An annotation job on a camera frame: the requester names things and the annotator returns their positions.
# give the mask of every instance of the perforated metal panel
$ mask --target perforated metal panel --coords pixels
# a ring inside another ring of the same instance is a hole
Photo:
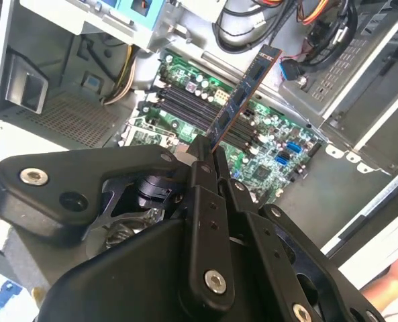
[[[322,102],[327,95],[332,95],[339,78],[345,70],[352,67],[352,61],[357,55],[362,54],[362,49],[367,47],[367,44],[367,40],[354,39],[339,59],[313,84],[310,90],[311,96]]]
[[[112,113],[98,102],[69,92],[49,99],[41,115],[14,107],[3,117],[67,148],[100,148],[123,121],[115,109]]]

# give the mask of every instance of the chip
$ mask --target chip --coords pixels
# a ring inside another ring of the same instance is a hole
[[[197,89],[197,84],[193,82],[188,82],[187,86],[185,87],[185,90],[190,93],[194,93],[196,89]]]
[[[271,169],[266,168],[265,166],[259,166],[254,174],[252,175],[255,179],[258,180],[264,180],[269,176],[269,174],[272,172]]]

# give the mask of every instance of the orange wire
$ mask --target orange wire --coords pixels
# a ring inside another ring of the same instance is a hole
[[[313,10],[313,12],[309,15],[309,17],[306,17],[303,19],[303,24],[304,25],[309,25],[310,23],[314,22],[318,16],[321,14],[321,12],[324,10],[326,5],[328,4],[328,0],[321,0],[318,4],[318,6]]]

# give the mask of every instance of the green circuit board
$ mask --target green circuit board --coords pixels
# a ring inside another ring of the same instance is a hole
[[[222,97],[229,95],[232,90],[217,78],[195,68],[172,52],[166,53],[158,75],[171,86],[195,94],[198,99],[219,108],[224,105]],[[240,118],[254,125],[254,129],[266,139],[256,147],[253,154],[226,142],[221,143],[226,151],[231,175],[248,187],[257,203],[274,202],[293,178],[302,177],[306,173],[305,165],[317,150],[320,140],[312,132],[258,100],[251,100]],[[143,105],[139,118],[134,122],[136,127],[148,127],[151,124],[155,132],[160,131],[160,134],[164,133],[163,136],[176,138],[166,146],[172,152],[178,149],[186,150],[196,135],[204,134],[203,130],[159,109],[152,102]],[[161,135],[153,136],[139,132],[135,134],[130,145],[158,142],[162,142]],[[296,151],[289,149],[292,145]],[[289,161],[281,163],[284,161],[279,158],[281,153],[289,155]]]

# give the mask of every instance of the yellow wire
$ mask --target yellow wire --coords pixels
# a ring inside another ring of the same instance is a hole
[[[313,12],[303,20],[303,24],[308,25],[310,24],[315,18],[316,15],[320,13],[320,11],[327,5],[328,0],[321,0],[318,6],[313,10]]]
[[[126,62],[124,62],[123,70],[121,71],[121,74],[120,74],[120,76],[119,76],[119,79],[118,79],[118,81],[117,81],[117,84],[115,85],[115,88],[116,88],[116,89],[120,86],[121,81],[123,80],[124,75],[126,74],[127,65],[128,65],[128,62],[129,62],[129,59],[130,59],[130,56],[131,56],[131,55],[132,55],[132,47],[129,45],[129,46],[127,46]]]

